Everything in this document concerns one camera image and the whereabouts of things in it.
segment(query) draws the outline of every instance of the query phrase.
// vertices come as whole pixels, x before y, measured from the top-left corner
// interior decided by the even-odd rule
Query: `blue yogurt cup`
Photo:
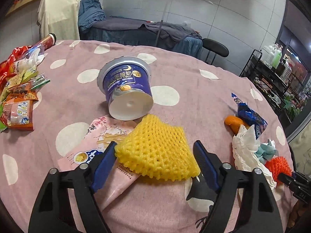
[[[137,57],[123,56],[108,62],[99,72],[97,85],[106,95],[110,115],[134,120],[153,106],[149,65]]]

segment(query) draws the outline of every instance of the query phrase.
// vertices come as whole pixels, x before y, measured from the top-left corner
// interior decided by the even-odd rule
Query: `metal screw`
[[[222,167],[229,170],[229,169],[231,169],[232,166],[229,163],[223,163]]]
[[[57,169],[56,168],[52,168],[50,171],[49,171],[50,174],[55,174],[57,173]]]
[[[84,170],[84,169],[88,168],[89,165],[87,163],[83,163],[79,167],[80,167],[80,169]]]
[[[262,174],[262,171],[261,171],[261,169],[259,169],[259,168],[255,168],[255,169],[254,169],[254,172],[255,172],[256,174]]]

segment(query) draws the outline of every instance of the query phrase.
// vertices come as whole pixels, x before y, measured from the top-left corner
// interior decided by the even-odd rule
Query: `blue bedsheet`
[[[156,34],[147,30],[133,29],[126,31],[106,31],[92,27],[88,33],[80,34],[82,40],[97,40],[107,43],[119,43],[126,46],[154,46]],[[173,48],[169,48],[165,41],[159,39],[158,46],[161,49],[183,53],[200,59],[202,52],[202,40],[194,37],[186,37],[179,41]]]
[[[78,28],[86,33],[95,22],[106,20],[99,0],[80,0]]]

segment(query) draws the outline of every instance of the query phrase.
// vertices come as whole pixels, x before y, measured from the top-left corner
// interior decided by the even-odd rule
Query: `green bottle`
[[[280,50],[276,49],[275,54],[274,54],[274,58],[271,62],[271,66],[273,66],[274,68],[277,68],[277,66],[279,65],[281,57],[282,57],[282,52]]]

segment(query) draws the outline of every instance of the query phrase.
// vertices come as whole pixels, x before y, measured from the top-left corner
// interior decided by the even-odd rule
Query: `foam fruit net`
[[[183,129],[162,123],[155,115],[145,116],[115,146],[115,155],[131,171],[157,180],[182,180],[200,173]]]
[[[272,177],[276,184],[280,184],[281,181],[277,179],[278,175],[283,172],[286,175],[291,176],[292,170],[290,166],[288,165],[287,160],[284,157],[276,157],[271,159],[270,161],[267,161],[265,164],[265,167],[268,168],[268,170],[272,173]]]

